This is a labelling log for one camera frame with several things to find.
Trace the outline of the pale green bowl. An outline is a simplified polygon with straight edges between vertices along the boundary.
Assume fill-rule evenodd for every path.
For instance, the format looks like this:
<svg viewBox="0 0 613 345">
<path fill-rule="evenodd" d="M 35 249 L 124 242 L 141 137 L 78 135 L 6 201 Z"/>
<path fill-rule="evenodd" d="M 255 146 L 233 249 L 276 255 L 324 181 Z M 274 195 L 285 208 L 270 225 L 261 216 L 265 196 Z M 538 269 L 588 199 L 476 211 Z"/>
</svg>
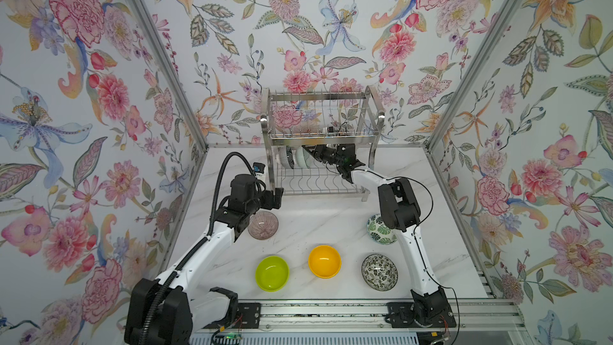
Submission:
<svg viewBox="0 0 613 345">
<path fill-rule="evenodd" d="M 310 169 L 313 166 L 313 158 L 303 147 L 295 149 L 295 159 L 300 169 Z"/>
</svg>

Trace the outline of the dark patterned bowl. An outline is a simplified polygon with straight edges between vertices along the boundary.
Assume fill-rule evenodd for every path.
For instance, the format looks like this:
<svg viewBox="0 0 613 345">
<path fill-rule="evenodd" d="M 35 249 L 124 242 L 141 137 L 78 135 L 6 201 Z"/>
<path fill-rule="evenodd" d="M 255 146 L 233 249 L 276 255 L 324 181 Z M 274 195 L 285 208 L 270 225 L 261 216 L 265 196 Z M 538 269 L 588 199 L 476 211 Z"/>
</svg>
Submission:
<svg viewBox="0 0 613 345">
<path fill-rule="evenodd" d="M 284 169 L 292 170 L 295 167 L 293 153 L 290 147 L 281 146 L 278 149 L 278 156 L 281 166 Z"/>
</svg>

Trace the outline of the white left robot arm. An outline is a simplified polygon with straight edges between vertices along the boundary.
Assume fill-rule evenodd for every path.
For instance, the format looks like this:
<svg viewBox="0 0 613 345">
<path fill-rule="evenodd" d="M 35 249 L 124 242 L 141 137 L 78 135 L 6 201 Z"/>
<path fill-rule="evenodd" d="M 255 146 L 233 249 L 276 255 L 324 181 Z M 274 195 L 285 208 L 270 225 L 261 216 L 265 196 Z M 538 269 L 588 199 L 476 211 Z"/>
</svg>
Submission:
<svg viewBox="0 0 613 345">
<path fill-rule="evenodd" d="M 207 270 L 229 249 L 261 209 L 279 209 L 283 188 L 258 190 L 253 175 L 240 174 L 231 194 L 216 206 L 209 232 L 153 280 L 141 279 L 129 302 L 124 342 L 127 344 L 188 344 L 195 331 L 228 327 L 238 319 L 238 295 L 212 287 L 204 295 L 196 289 Z"/>
</svg>

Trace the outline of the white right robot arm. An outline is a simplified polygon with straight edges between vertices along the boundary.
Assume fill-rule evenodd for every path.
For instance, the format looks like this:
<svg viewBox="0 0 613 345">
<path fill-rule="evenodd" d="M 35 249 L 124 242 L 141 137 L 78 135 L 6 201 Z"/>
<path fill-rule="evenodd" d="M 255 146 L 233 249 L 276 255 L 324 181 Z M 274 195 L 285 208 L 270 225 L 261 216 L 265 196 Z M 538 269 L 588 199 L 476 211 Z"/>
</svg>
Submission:
<svg viewBox="0 0 613 345">
<path fill-rule="evenodd" d="M 413 191 L 414 180 L 408 177 L 387 177 L 359 161 L 354 145 L 306 147 L 315 161 L 333 165 L 341 178 L 376 196 L 379 214 L 387 228 L 394 231 L 400 244 L 410 276 L 413 303 L 409 320 L 418 327 L 447 324 L 460 325 L 460 317 L 453 313 L 446 289 L 434 276 L 421 236 L 421 207 Z"/>
</svg>

